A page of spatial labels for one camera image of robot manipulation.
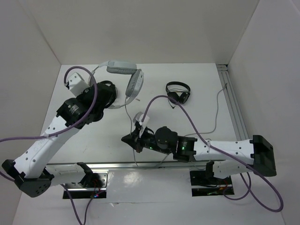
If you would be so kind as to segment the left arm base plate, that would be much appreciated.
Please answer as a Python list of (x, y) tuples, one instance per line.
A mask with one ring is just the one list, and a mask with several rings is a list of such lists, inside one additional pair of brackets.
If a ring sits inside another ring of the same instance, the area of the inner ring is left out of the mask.
[(90, 183), (66, 183), (64, 186), (73, 199), (104, 199), (107, 195), (108, 170), (96, 170)]

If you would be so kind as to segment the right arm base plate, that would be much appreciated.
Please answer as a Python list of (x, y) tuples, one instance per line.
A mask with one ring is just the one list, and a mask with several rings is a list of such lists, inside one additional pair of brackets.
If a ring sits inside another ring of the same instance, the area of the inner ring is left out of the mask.
[(234, 195), (231, 177), (225, 179), (206, 178), (205, 171), (190, 171), (192, 196)]

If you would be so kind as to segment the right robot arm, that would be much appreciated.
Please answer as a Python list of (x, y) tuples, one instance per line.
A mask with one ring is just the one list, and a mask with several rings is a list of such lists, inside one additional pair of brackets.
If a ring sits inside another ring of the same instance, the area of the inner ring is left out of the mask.
[(136, 152), (150, 149), (166, 155), (171, 154), (178, 162), (205, 161), (205, 180), (214, 184), (234, 174), (253, 172), (263, 177), (277, 174), (273, 146), (261, 135), (243, 141), (202, 141), (197, 138), (179, 136), (167, 127), (156, 132), (136, 128), (122, 137)]

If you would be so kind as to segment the white grey headphones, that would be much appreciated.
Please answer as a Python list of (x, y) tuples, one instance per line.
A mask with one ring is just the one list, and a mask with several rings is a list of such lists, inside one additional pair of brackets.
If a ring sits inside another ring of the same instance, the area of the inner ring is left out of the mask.
[(109, 60), (92, 70), (95, 78), (111, 81), (115, 85), (117, 97), (109, 109), (119, 109), (130, 104), (140, 93), (144, 73), (131, 62)]

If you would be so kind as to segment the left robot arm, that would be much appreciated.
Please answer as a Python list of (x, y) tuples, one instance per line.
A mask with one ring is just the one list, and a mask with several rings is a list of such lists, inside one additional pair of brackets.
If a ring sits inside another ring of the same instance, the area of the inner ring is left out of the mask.
[(7, 159), (2, 168), (16, 186), (30, 197), (43, 194), (49, 187), (64, 183), (78, 183), (84, 188), (100, 188), (99, 175), (85, 163), (73, 165), (48, 165), (58, 150), (85, 125), (103, 118), (104, 109), (111, 106), (117, 96), (111, 81), (97, 83), (97, 99), (94, 87), (87, 87), (77, 97), (67, 99), (57, 110), (56, 116), (37, 140), (20, 157)]

